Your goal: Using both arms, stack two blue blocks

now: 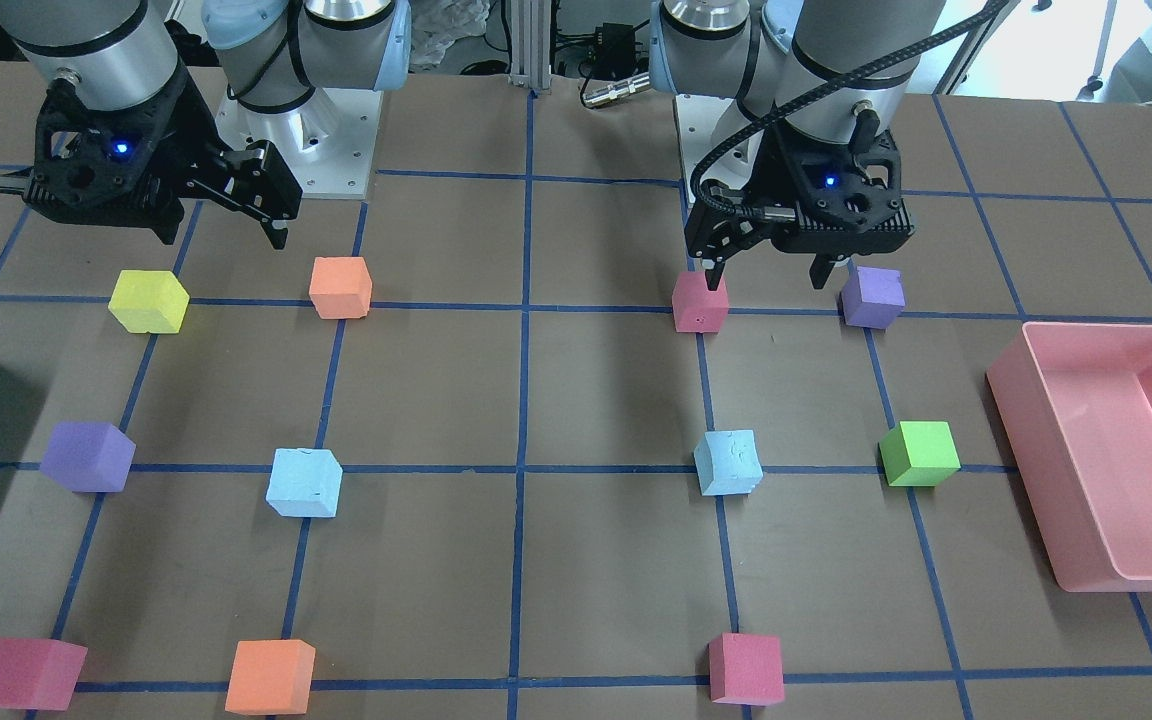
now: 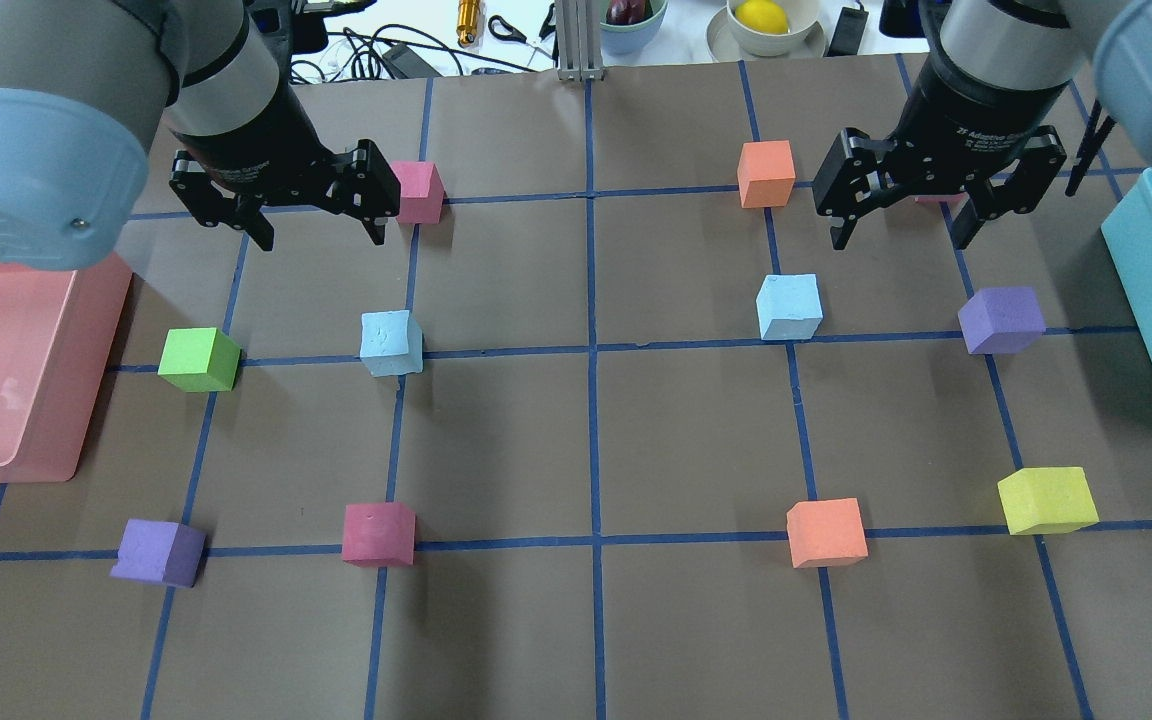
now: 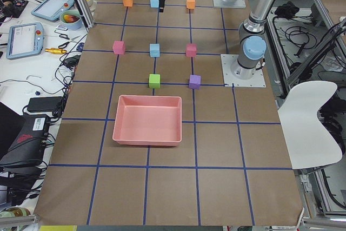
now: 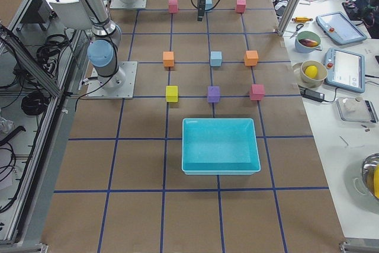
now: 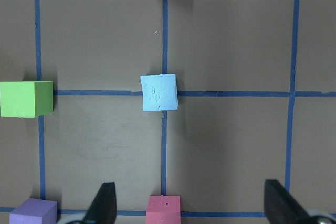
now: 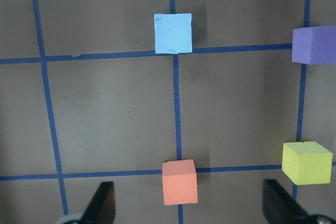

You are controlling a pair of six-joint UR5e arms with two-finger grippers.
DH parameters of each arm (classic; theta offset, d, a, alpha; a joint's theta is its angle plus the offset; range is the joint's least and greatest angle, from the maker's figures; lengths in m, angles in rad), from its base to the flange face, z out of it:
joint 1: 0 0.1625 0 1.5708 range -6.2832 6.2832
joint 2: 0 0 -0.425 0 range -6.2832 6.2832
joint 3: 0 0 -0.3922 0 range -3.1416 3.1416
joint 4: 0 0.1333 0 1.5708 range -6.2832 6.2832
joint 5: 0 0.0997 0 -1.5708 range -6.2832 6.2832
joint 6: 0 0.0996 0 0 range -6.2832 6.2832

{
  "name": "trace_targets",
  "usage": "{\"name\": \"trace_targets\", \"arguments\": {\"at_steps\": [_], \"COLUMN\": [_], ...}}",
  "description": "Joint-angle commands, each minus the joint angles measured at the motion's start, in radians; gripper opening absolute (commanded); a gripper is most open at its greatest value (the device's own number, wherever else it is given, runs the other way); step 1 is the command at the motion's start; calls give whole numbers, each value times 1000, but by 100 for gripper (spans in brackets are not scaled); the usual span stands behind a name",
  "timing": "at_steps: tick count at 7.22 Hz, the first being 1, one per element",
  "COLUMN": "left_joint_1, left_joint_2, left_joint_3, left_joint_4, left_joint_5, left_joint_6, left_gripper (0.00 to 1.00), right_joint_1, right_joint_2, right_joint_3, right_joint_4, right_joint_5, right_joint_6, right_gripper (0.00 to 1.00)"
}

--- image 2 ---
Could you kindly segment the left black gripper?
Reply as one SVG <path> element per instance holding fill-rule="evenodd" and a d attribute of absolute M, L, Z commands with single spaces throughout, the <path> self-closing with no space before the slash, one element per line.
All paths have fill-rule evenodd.
<path fill-rule="evenodd" d="M 275 232 L 262 214 L 271 206 L 314 205 L 358 220 L 376 247 L 401 209 L 401 182 L 374 141 L 334 154 L 317 137 L 287 82 L 247 124 L 220 135 L 172 128 L 175 151 L 169 185 L 204 227 L 228 225 L 271 252 Z M 225 196 L 220 190 L 234 195 Z"/>

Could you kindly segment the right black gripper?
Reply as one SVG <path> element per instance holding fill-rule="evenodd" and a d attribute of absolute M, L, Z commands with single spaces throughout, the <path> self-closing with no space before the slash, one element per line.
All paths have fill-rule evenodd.
<path fill-rule="evenodd" d="M 846 250 L 870 211 L 918 194 L 967 192 L 955 249 L 984 223 L 1036 209 L 1068 159 L 1058 129 L 1043 124 L 1059 94 L 988 88 L 929 56 L 890 135 L 841 129 L 814 174 L 814 213 L 829 220 L 832 249 Z"/>

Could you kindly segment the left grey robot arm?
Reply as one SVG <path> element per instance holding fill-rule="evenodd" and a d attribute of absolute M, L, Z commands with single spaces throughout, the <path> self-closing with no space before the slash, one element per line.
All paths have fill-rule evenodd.
<path fill-rule="evenodd" d="M 374 243 L 401 183 L 372 141 L 324 146 L 291 88 L 297 1 L 0 1 L 0 263 L 113 251 L 168 128 L 168 183 L 205 227 L 268 251 L 262 210 L 351 217 Z"/>

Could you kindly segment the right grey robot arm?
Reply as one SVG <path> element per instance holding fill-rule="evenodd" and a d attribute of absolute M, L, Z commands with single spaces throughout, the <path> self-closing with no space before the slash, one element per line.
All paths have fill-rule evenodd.
<path fill-rule="evenodd" d="M 1152 1 L 919 1 L 929 56 L 895 129 L 838 132 L 814 174 L 814 211 L 846 249 L 870 211 L 911 196 L 965 194 L 950 237 L 965 249 L 984 223 L 1037 209 L 1068 159 L 1046 123 L 1083 65 L 1100 124 L 1079 142 L 1087 164 L 1123 128 L 1152 168 Z"/>

